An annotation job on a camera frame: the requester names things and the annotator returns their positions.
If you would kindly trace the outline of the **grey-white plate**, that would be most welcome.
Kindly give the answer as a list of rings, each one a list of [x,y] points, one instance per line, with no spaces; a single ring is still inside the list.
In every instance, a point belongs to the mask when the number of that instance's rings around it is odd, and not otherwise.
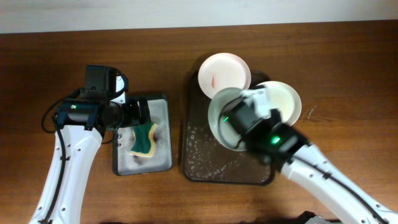
[[[232,129],[229,123],[224,122],[224,117],[221,117],[221,109],[230,101],[234,99],[243,99],[240,96],[242,90],[239,88],[225,88],[218,92],[210,102],[208,108],[208,123],[211,132],[217,141],[224,147],[233,151],[245,151],[245,142],[237,143],[238,134]],[[265,133],[270,133],[271,129],[282,122],[280,111],[278,109],[271,109],[271,117],[264,119]]]

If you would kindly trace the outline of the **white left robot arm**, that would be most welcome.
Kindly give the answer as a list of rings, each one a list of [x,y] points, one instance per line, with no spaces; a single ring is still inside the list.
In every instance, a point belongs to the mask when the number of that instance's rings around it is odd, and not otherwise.
[[[91,165],[105,132],[148,120],[144,98],[124,103],[66,99],[52,117],[53,158],[31,223],[79,223]]]

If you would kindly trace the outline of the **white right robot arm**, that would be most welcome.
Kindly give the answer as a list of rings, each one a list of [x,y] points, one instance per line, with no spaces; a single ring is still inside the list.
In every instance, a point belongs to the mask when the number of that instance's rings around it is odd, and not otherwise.
[[[270,157],[281,175],[311,193],[342,223],[397,223],[397,212],[347,178],[316,144],[283,123],[277,109],[262,118],[253,106],[235,99],[222,107],[218,120],[239,134],[249,152]]]

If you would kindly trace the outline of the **cream plate with red stain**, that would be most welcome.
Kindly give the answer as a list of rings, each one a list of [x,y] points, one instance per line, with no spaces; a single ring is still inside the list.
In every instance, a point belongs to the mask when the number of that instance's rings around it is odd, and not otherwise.
[[[268,89],[271,109],[280,111],[283,123],[290,126],[296,123],[302,112],[302,102],[299,94],[288,84],[278,81],[262,82]]]

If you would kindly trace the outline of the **green and yellow sponge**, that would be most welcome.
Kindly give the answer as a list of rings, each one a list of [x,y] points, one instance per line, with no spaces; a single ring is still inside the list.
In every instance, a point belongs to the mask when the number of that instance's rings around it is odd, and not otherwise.
[[[150,158],[155,153],[154,133],[157,124],[146,123],[133,127],[134,145],[130,150],[130,154],[137,157]]]

